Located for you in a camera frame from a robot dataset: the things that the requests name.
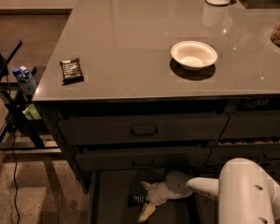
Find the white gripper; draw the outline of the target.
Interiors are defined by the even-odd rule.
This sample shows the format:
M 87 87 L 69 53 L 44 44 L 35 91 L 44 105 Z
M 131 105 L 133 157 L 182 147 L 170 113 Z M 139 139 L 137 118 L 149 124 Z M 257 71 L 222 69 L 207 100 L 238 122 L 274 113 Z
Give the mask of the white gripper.
M 187 186 L 190 177 L 180 171 L 172 171 L 167 174 L 162 182 L 150 184 L 141 181 L 141 185 L 147 190 L 149 203 L 143 205 L 138 222 L 143 223 L 155 212 L 156 206 L 163 205 L 168 200 L 187 198 L 193 191 Z

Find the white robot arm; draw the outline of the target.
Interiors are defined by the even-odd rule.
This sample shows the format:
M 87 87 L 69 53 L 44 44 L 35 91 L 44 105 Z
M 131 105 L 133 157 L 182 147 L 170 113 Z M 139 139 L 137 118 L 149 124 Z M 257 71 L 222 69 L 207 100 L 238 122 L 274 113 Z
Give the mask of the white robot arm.
M 218 178 L 172 171 L 162 182 L 144 181 L 142 185 L 147 200 L 138 218 L 140 223 L 158 206 L 192 193 L 217 201 L 218 224 L 275 224 L 280 219 L 280 185 L 258 164 L 244 158 L 227 161 Z

